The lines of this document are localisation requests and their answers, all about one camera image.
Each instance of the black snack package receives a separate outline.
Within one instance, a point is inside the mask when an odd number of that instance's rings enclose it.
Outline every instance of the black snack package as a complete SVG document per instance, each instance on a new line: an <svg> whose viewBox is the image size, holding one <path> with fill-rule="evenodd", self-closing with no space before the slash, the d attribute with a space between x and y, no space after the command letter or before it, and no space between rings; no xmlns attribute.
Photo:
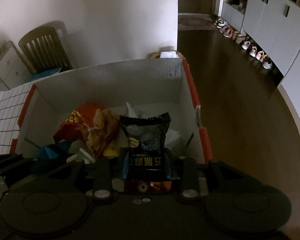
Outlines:
<svg viewBox="0 0 300 240"><path fill-rule="evenodd" d="M169 113L152 118L120 116L120 125L129 138L128 179L164 181L164 141L171 119Z"/></svg>

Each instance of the cardboard box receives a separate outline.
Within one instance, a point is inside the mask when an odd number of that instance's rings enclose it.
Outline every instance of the cardboard box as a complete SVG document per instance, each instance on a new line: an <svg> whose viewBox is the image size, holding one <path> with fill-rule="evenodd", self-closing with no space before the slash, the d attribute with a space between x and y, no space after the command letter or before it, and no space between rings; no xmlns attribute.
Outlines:
<svg viewBox="0 0 300 240"><path fill-rule="evenodd" d="M20 122L16 152L31 157L36 147L54 143L53 135L76 108L94 102L117 114L126 113L126 102L149 116L169 112L170 128L187 141L185 155L198 163L212 159L206 129L200 121L200 103L189 66L182 59L144 59L90 66L34 83ZM122 137L120 146L127 146Z"/></svg>

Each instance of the wooden chair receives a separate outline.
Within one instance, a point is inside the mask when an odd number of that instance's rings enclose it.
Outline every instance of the wooden chair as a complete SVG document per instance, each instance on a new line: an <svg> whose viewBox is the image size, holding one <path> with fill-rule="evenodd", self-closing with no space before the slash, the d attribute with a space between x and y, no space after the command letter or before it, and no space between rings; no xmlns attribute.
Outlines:
<svg viewBox="0 0 300 240"><path fill-rule="evenodd" d="M37 73L59 67L61 71L72 69L57 32L51 26L35 28L18 44Z"/></svg>

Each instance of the red snack bag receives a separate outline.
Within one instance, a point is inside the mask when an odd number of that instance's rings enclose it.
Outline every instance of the red snack bag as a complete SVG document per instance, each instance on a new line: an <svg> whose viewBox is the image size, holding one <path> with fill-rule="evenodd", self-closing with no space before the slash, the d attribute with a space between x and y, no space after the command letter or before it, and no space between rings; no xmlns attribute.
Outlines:
<svg viewBox="0 0 300 240"><path fill-rule="evenodd" d="M78 139L87 141L89 135L87 126L93 128L93 118L96 110L103 110L102 106L94 103L85 103L74 110L68 118L59 126L57 132L53 136L55 142L66 140L74 142Z"/></svg>

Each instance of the dark wood floor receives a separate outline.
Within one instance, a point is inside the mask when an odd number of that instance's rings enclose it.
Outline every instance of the dark wood floor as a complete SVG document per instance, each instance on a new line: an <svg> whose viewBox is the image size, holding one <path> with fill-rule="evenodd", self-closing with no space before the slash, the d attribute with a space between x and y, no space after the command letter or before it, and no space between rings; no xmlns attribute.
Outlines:
<svg viewBox="0 0 300 240"><path fill-rule="evenodd" d="M269 70L218 31L179 31L216 159L286 193L300 240L300 136Z"/></svg>

